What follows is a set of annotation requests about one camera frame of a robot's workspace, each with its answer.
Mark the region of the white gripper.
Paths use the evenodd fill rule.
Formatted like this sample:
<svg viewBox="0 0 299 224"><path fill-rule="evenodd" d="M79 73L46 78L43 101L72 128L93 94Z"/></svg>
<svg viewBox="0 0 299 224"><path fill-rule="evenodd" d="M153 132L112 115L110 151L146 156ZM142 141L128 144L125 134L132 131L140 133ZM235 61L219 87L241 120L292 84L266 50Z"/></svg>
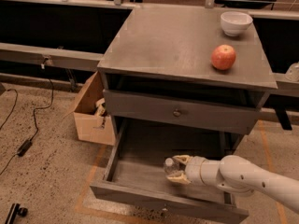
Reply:
<svg viewBox="0 0 299 224"><path fill-rule="evenodd" d="M176 155L173 159L179 163L186 165L184 171L176 171L166 178L182 185L219 185L222 181L220 173L220 162L208 160L203 157L190 155Z"/></svg>

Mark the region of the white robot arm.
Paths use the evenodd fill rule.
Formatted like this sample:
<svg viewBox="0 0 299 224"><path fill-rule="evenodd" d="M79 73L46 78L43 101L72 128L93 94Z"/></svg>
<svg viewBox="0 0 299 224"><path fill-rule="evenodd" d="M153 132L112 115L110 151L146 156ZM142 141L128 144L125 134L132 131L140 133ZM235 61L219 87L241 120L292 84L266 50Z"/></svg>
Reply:
<svg viewBox="0 0 299 224"><path fill-rule="evenodd" d="M176 155L164 161L166 178L182 185L210 186L246 196L257 190L299 213L299 181L278 175L236 155L220 161Z"/></svg>

